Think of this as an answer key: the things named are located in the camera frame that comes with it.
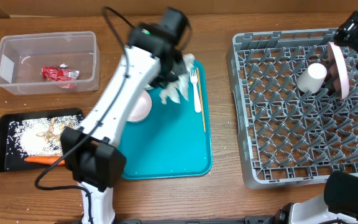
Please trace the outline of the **orange carrot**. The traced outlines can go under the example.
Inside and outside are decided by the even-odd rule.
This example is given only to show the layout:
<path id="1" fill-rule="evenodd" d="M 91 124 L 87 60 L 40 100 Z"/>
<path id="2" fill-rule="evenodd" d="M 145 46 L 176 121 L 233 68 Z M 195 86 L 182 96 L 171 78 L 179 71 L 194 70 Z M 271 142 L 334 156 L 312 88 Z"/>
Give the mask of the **orange carrot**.
<path id="1" fill-rule="evenodd" d="M 52 165 L 57 160 L 59 160 L 59 158 L 60 156 L 30 156 L 30 157 L 26 157 L 24 160 L 26 162 L 31 162 L 31 163 Z"/>

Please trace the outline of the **white paper cup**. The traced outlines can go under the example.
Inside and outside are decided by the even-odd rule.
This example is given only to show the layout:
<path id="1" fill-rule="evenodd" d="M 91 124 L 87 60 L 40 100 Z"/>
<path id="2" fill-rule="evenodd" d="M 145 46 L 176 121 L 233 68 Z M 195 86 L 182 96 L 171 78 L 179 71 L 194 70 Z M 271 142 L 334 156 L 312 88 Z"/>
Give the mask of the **white paper cup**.
<path id="1" fill-rule="evenodd" d="M 326 67 L 321 63 L 312 63 L 297 79 L 296 85 L 302 92 L 316 93 L 327 75 Z"/>

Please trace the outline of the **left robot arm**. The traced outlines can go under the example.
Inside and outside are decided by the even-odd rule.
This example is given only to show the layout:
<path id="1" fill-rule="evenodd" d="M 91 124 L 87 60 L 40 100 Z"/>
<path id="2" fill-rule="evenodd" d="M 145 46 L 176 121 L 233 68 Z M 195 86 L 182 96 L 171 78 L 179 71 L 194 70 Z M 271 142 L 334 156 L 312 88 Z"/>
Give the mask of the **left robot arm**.
<path id="1" fill-rule="evenodd" d="M 126 166 L 118 150 L 126 121 L 147 85 L 166 88 L 185 74 L 177 48 L 188 18 L 169 7 L 159 23 L 133 27 L 115 74 L 78 129 L 65 128 L 60 142 L 65 166 L 83 194 L 80 223 L 113 223 L 114 185 Z"/>

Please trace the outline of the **twisted white napkin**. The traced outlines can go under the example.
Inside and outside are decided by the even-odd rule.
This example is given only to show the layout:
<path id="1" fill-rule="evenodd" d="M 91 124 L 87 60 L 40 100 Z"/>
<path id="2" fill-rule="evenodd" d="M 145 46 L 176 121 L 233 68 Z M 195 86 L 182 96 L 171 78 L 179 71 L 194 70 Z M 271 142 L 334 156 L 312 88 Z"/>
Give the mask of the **twisted white napkin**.
<path id="1" fill-rule="evenodd" d="M 180 96 L 178 91 L 183 95 L 184 85 L 181 81 L 171 82 L 164 88 L 159 96 L 163 105 L 167 104 L 167 98 L 170 98 L 174 103 L 180 104 Z"/>

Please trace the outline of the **white plastic fork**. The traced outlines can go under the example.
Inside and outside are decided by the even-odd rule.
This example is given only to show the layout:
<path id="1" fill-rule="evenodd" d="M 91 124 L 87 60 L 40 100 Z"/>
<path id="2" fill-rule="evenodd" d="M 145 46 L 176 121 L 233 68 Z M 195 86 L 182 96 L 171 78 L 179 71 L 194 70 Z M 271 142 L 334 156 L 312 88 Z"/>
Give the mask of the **white plastic fork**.
<path id="1" fill-rule="evenodd" d="M 198 76 L 195 69 L 190 72 L 190 82 L 193 85 L 194 109 L 196 113 L 201 112 L 201 102 L 198 93 Z"/>

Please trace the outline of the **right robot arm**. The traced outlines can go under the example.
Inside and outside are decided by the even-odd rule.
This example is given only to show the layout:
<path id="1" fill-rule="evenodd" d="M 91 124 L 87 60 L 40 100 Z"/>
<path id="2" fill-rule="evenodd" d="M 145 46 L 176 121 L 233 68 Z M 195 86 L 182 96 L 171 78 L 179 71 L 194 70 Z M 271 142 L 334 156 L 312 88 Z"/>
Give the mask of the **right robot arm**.
<path id="1" fill-rule="evenodd" d="M 334 43 L 358 52 L 358 11 L 339 26 Z M 358 176 L 335 171 L 329 176 L 322 195 L 302 203 L 289 203 L 264 222 L 358 223 Z"/>

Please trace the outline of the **white bowl with peanuts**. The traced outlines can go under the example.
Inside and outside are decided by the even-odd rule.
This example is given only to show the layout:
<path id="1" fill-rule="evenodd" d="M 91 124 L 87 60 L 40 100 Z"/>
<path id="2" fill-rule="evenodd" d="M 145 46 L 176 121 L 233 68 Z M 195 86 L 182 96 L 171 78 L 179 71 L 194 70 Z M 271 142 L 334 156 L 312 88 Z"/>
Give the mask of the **white bowl with peanuts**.
<path id="1" fill-rule="evenodd" d="M 136 101 L 129 117 L 128 122 L 138 123 L 143 121 L 152 109 L 152 99 L 150 95 L 143 90 L 138 100 Z"/>

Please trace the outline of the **red ketchup packet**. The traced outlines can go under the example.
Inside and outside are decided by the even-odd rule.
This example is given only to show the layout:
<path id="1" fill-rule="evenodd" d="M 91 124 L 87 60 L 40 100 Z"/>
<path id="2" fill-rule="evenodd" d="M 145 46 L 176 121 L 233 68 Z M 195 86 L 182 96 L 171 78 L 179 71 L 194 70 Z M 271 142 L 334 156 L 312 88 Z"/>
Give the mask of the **red ketchup packet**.
<path id="1" fill-rule="evenodd" d="M 61 64 L 58 67 L 42 67 L 42 78 L 48 82 L 68 82 L 75 81 L 80 72 L 78 70 L 67 69 L 67 65 Z"/>

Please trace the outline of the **pile of white rice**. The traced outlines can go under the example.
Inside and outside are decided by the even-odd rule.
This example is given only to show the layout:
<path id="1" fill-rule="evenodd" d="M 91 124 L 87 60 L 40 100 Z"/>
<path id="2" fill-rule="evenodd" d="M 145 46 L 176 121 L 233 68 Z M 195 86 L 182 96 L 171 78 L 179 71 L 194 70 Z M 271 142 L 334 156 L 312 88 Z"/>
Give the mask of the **pile of white rice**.
<path id="1" fill-rule="evenodd" d="M 62 121 L 65 123 L 73 122 L 73 129 L 78 128 L 80 124 L 80 120 L 74 115 L 54 118 L 57 118 L 55 131 Z M 63 154 L 60 141 L 46 143 L 43 138 L 36 136 L 37 133 L 44 132 L 48 129 L 50 120 L 51 118 L 28 119 L 14 129 L 14 137 L 17 138 L 16 144 L 19 146 L 20 152 L 27 157 L 61 156 Z"/>

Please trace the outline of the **white round plate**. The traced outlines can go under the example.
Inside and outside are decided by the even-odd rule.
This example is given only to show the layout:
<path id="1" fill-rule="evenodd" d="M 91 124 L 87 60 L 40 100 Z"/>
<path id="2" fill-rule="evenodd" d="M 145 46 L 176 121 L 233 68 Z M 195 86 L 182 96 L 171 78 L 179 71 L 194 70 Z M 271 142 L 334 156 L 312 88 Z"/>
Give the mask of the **white round plate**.
<path id="1" fill-rule="evenodd" d="M 349 94 L 349 77 L 347 66 L 342 50 L 334 42 L 328 42 L 328 60 L 329 60 L 329 85 L 332 85 L 336 92 L 339 92 L 339 98 L 345 99 Z"/>

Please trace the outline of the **wooden chopstick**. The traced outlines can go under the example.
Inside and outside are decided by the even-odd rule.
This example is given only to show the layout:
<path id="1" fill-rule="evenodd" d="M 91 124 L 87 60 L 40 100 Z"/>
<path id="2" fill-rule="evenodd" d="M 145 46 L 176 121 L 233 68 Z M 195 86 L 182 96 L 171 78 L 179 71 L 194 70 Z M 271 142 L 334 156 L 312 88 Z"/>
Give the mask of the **wooden chopstick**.
<path id="1" fill-rule="evenodd" d="M 205 123 L 205 116 L 204 116 L 204 107 L 203 107 L 203 96 L 202 96 L 202 89 L 201 89 L 201 78 L 200 78 L 200 71 L 199 68 L 196 68 L 196 74 L 198 77 L 198 90 L 199 90 L 199 94 L 200 94 L 200 104 L 201 104 L 201 115 L 202 115 L 202 119 L 203 119 L 203 129 L 204 129 L 204 133 L 206 132 L 206 123 Z"/>

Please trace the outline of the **pile of peanuts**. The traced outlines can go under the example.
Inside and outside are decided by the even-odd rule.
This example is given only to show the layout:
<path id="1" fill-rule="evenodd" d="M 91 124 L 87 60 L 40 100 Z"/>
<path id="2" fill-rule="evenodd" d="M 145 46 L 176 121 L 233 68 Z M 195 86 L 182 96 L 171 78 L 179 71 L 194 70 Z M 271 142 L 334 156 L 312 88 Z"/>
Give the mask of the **pile of peanuts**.
<path id="1" fill-rule="evenodd" d="M 50 120 L 50 124 L 49 127 L 46 131 L 41 132 L 41 133 L 37 133 L 36 136 L 37 137 L 41 137 L 45 140 L 46 143 L 52 142 L 52 141 L 60 141 L 60 136 L 62 135 L 63 130 L 66 127 L 72 128 L 74 127 L 74 123 L 73 122 L 61 122 L 58 126 L 57 126 L 57 130 L 55 131 L 55 125 L 57 123 L 57 118 L 52 118 Z"/>

